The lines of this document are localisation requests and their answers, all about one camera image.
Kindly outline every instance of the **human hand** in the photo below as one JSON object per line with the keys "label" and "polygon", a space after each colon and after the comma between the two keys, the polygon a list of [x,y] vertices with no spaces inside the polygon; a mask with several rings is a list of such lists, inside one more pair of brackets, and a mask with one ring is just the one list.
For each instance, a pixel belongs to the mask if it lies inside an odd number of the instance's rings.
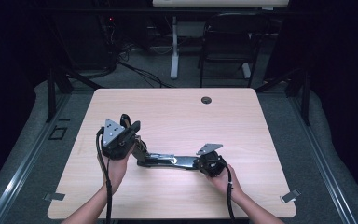
{"label": "human hand", "polygon": [[[228,169],[231,172],[231,182],[232,182],[232,191],[231,197],[233,199],[240,193],[243,193],[240,182],[238,181],[237,175],[235,174],[234,168],[231,165],[228,165]],[[227,186],[228,186],[228,171],[224,169],[220,175],[216,177],[210,177],[206,175],[206,178],[211,182],[219,192],[223,195],[227,195]]]}
{"label": "human hand", "polygon": [[[103,163],[105,167],[108,168],[109,179],[112,184],[112,194],[115,194],[115,192],[117,191],[118,187],[120,186],[124,178],[124,175],[127,172],[127,162],[129,160],[130,154],[133,151],[134,146],[135,145],[131,147],[126,157],[119,161],[113,161],[113,160],[109,161],[109,159],[103,155]],[[104,175],[103,175],[103,185],[104,188],[106,189],[106,178]]]}

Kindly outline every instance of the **round hole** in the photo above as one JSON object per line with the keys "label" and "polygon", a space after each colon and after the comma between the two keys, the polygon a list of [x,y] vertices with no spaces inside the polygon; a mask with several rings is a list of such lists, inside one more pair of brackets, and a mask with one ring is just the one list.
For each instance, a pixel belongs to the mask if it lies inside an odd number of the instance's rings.
{"label": "round hole", "polygon": [[211,103],[212,99],[211,99],[211,97],[204,96],[204,97],[201,98],[201,101],[202,101],[204,104],[208,105],[208,104]]}

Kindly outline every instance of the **wire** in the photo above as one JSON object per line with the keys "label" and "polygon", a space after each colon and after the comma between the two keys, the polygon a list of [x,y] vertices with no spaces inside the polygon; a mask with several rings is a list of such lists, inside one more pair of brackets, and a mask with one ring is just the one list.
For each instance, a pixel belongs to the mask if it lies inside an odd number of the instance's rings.
{"label": "wire", "polygon": [[110,162],[110,158],[107,161],[107,167],[105,166],[104,162],[103,162],[103,155],[101,153],[101,149],[100,149],[100,136],[102,135],[104,130],[104,127],[101,127],[101,129],[97,132],[97,138],[96,138],[96,146],[97,146],[97,153],[98,153],[98,160],[101,163],[101,166],[103,167],[103,174],[105,176],[106,179],[106,191],[107,191],[107,208],[106,208],[106,223],[110,224],[110,219],[111,219],[111,214],[112,214],[112,183],[110,182],[110,178],[109,178],[109,162]]}
{"label": "wire", "polygon": [[127,62],[130,59],[130,51],[132,51],[134,49],[137,49],[134,44],[131,44],[131,43],[123,44],[123,46],[121,48],[121,52],[118,55],[118,58],[124,62]]}
{"label": "wire", "polygon": [[[165,50],[165,51],[163,51],[163,52],[160,52],[160,51],[157,50],[157,49],[159,49],[159,48],[168,48],[168,49]],[[169,52],[172,50],[172,48],[173,48],[173,45],[166,46],[166,47],[164,47],[164,46],[154,46],[154,47],[151,47],[151,49],[152,49],[154,52],[156,52],[156,54],[161,54],[161,55],[166,54],[166,53],[169,53]]]}
{"label": "wire", "polygon": [[129,64],[123,63],[121,61],[118,61],[117,63],[123,65],[124,67],[129,68],[130,70],[132,70],[134,72],[136,72],[138,75],[140,75],[144,79],[145,82],[147,82],[153,88],[154,88],[154,86],[147,80],[147,78],[152,80],[152,81],[154,81],[154,82],[157,82],[159,84],[160,88],[162,88],[162,87],[174,88],[173,85],[161,81],[157,76],[155,76],[155,75],[153,75],[153,74],[151,74],[149,72],[146,72],[145,70],[135,68],[135,67],[133,67],[133,66],[131,66]]}
{"label": "wire", "polygon": [[111,74],[113,71],[115,71],[115,69],[116,69],[116,67],[114,66],[114,67],[106,68],[105,70],[103,70],[100,73],[95,73],[95,74],[90,74],[90,75],[85,75],[86,73],[83,73],[83,74],[80,73],[80,75],[82,75],[83,77],[86,77],[88,79],[93,79],[93,78],[97,78],[97,77],[105,77],[105,76]]}
{"label": "wire", "polygon": [[231,171],[228,168],[227,163],[219,161],[219,160],[208,160],[208,161],[214,161],[214,162],[218,162],[222,165],[225,166],[225,168],[227,169],[228,172],[228,184],[227,184],[227,208],[228,208],[228,213],[229,216],[231,218],[231,223],[235,223],[235,217],[234,217],[234,213],[232,211],[232,204],[231,204],[231,191],[232,191],[232,179],[231,179]]}

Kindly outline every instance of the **table top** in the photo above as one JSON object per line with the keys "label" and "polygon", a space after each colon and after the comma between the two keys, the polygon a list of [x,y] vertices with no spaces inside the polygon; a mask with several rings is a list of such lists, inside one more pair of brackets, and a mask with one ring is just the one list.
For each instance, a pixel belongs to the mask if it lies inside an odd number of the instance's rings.
{"label": "table top", "polygon": [[[212,99],[204,104],[201,98]],[[252,89],[100,89],[90,102],[48,216],[66,218],[103,183],[96,133],[106,119],[121,114],[141,121],[137,133],[151,153],[196,156],[206,143],[223,144],[216,152],[231,164],[243,190],[277,217],[296,214],[269,128]],[[247,217],[233,203],[235,217]],[[105,210],[100,218],[105,217]],[[113,196],[113,219],[229,218],[226,196],[200,171],[144,168],[130,157],[128,170]]]}
{"label": "table top", "polygon": [[287,7],[289,0],[153,0],[154,7]]}

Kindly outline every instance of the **power cord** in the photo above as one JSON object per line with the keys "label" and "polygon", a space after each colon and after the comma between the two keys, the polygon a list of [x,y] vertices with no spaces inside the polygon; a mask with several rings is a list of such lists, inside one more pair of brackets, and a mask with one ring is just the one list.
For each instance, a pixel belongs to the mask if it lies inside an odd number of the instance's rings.
{"label": "power cord", "polygon": [[103,134],[103,130],[104,127],[101,127],[100,131],[97,132],[97,138],[96,138],[96,145],[97,145],[97,153],[98,153],[98,160],[100,161],[101,166],[103,167],[103,174],[105,176],[106,179],[106,192],[107,192],[107,207],[106,207],[106,223],[110,224],[110,220],[111,220],[111,214],[112,214],[112,183],[110,182],[110,178],[109,178],[109,162],[110,162],[110,158],[107,161],[107,167],[105,166],[104,162],[103,162],[103,155],[101,153],[101,148],[100,148],[100,136]]}
{"label": "power cord", "polygon": [[231,179],[231,171],[228,168],[227,163],[219,161],[219,160],[209,160],[209,161],[214,161],[214,162],[218,162],[222,165],[225,166],[225,168],[227,169],[227,173],[228,173],[228,184],[227,184],[227,208],[228,208],[228,213],[229,216],[231,218],[231,223],[235,223],[235,217],[234,217],[234,213],[232,211],[232,204],[231,204],[231,191],[233,190],[232,188],[232,179]]}
{"label": "power cord", "polygon": [[162,88],[162,87],[174,88],[173,85],[170,85],[170,84],[168,84],[166,82],[161,81],[161,79],[159,79],[157,76],[155,76],[155,75],[153,75],[153,74],[151,74],[149,72],[146,72],[145,70],[133,67],[133,66],[131,66],[131,65],[127,64],[127,63],[123,63],[121,61],[118,61],[117,63],[123,65],[124,67],[126,67],[126,68],[134,71],[138,75],[140,75],[144,79],[144,81],[147,82],[153,88],[154,88],[154,86],[147,80],[147,78],[152,80],[152,81],[154,81],[154,82],[157,82],[159,84],[160,88]]}
{"label": "power cord", "polygon": [[86,77],[88,79],[94,79],[94,78],[97,78],[97,77],[105,77],[105,76],[111,74],[113,71],[115,71],[115,69],[116,69],[116,66],[114,65],[112,67],[104,69],[100,73],[89,74],[89,75],[80,73],[80,75],[82,75],[83,77]]}

